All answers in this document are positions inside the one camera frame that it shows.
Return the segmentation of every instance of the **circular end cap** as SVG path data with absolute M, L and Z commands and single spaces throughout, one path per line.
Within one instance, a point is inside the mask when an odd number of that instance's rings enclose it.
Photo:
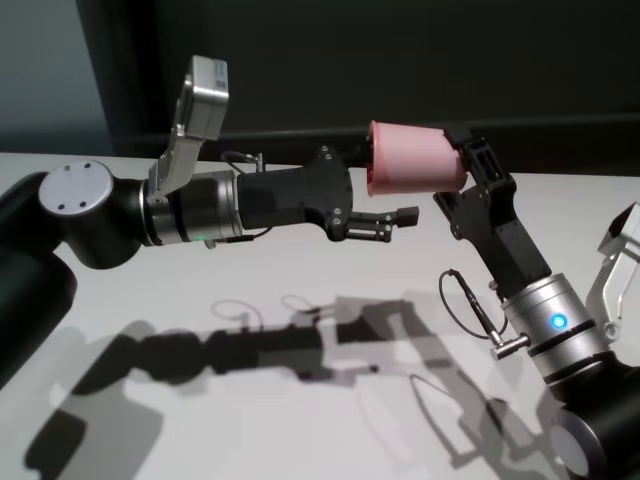
M 565 466 L 593 480 L 607 478 L 607 458 L 593 430 L 580 417 L 560 409 L 550 429 L 551 445 Z
M 63 165 L 45 177 L 40 185 L 40 204 L 50 213 L 72 217 L 104 203 L 113 190 L 113 176 L 107 167 L 93 160 Z

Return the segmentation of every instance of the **gray wall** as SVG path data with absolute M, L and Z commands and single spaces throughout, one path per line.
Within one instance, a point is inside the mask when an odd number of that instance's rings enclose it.
M 0 59 L 0 151 L 112 152 L 74 0 L 3 2 Z

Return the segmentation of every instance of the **silver connector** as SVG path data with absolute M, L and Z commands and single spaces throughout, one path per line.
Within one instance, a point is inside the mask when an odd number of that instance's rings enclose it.
M 169 145 L 149 170 L 149 203 L 184 187 L 205 140 L 217 140 L 229 101 L 227 63 L 194 56 L 176 105 Z
M 518 338 L 507 340 L 499 345 L 496 345 L 491 349 L 491 356 L 494 360 L 502 360 L 509 355 L 516 353 L 523 347 L 528 347 L 531 344 L 531 340 L 525 334 L 520 335 Z

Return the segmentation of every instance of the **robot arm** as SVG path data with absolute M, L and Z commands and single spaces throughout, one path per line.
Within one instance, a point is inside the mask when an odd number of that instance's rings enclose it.
M 640 260 L 640 205 L 611 224 L 599 248 L 606 258 L 585 305 L 564 275 L 551 274 L 520 223 L 513 208 L 515 181 L 488 144 L 464 132 L 449 132 L 448 138 L 476 185 L 437 193 L 435 200 L 454 237 L 469 240 L 482 257 L 519 335 L 503 341 L 471 294 L 494 358 L 526 347 L 550 391 L 564 402 L 549 433 L 569 470 L 589 479 L 635 478 L 640 369 L 621 364 L 609 344 L 618 337 L 622 298 Z
M 0 197 L 0 387 L 71 308 L 76 280 L 53 253 L 61 242 L 86 266 L 107 269 L 141 245 L 213 248 L 258 236 L 245 229 L 308 222 L 331 241 L 390 242 L 394 226 L 417 224 L 417 207 L 353 211 L 351 177 L 331 145 L 297 168 L 266 171 L 259 154 L 240 154 L 255 173 L 194 173 L 203 142 L 220 133 L 228 88 L 225 62 L 192 59 L 169 146 L 147 180 L 116 178 L 86 160 L 25 178 Z M 363 138 L 355 151 L 366 156 L 366 145 Z

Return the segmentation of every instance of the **metal bracket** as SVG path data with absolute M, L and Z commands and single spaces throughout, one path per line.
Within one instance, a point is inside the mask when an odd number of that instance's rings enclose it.
M 640 262 L 640 204 L 634 203 L 611 223 L 598 251 L 605 255 L 586 307 L 610 342 L 620 337 L 622 301 Z
M 169 145 L 149 170 L 149 200 L 189 183 L 202 144 L 220 135 L 228 101 L 227 62 L 192 57 L 176 105 Z

